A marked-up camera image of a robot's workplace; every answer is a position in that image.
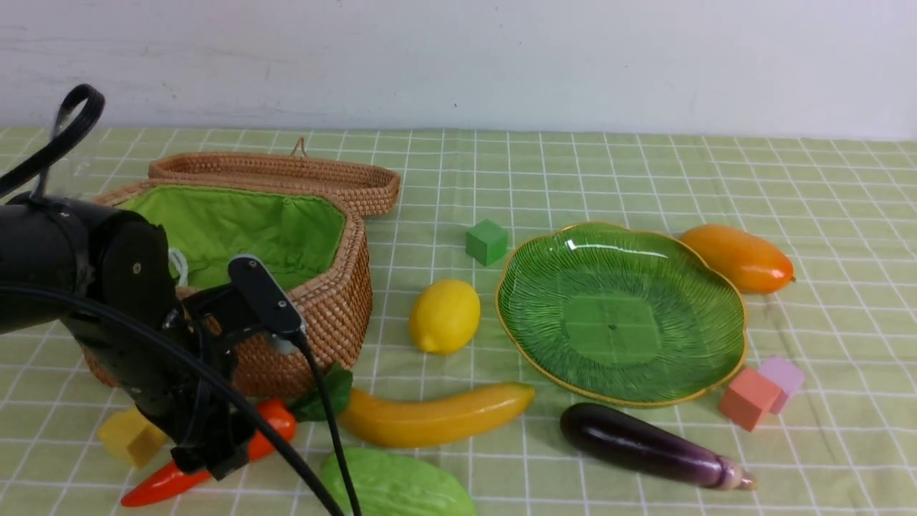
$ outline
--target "yellow cube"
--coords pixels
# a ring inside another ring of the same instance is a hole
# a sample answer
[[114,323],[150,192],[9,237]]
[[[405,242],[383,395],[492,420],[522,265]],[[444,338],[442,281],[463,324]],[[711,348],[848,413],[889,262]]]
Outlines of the yellow cube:
[[169,439],[159,427],[147,421],[137,407],[108,418],[99,428],[98,437],[108,453],[137,469],[146,466]]

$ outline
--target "pink cube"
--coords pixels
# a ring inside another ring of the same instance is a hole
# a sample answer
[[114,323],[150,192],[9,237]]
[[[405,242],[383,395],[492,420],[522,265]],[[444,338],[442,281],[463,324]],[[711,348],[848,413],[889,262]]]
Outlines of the pink cube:
[[772,414],[780,414],[790,398],[796,394],[805,381],[805,373],[782,356],[771,356],[764,361],[757,371],[768,380],[780,387],[777,401],[770,407]]

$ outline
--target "basket handle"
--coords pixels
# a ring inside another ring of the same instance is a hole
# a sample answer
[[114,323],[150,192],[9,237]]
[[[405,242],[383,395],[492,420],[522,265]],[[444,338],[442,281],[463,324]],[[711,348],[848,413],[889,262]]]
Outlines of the basket handle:
[[296,141],[296,144],[293,145],[293,150],[290,151],[290,156],[293,157],[296,154],[296,151],[300,151],[303,154],[304,158],[308,158],[309,154],[305,151],[305,138],[302,136],[299,137],[299,140]]

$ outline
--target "white drawstring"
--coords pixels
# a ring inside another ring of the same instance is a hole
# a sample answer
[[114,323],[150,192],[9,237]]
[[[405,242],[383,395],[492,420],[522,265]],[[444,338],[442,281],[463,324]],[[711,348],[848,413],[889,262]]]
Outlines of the white drawstring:
[[175,267],[175,270],[178,271],[178,286],[188,286],[188,261],[184,259],[182,251],[170,247],[169,261],[172,266]]

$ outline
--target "lemon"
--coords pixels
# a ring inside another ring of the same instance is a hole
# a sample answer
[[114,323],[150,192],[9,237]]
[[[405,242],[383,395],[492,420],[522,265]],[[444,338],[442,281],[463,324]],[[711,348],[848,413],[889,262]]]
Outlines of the lemon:
[[450,354],[471,341],[481,324],[481,300],[470,284],[443,279],[428,286],[408,318],[411,339],[422,351]]

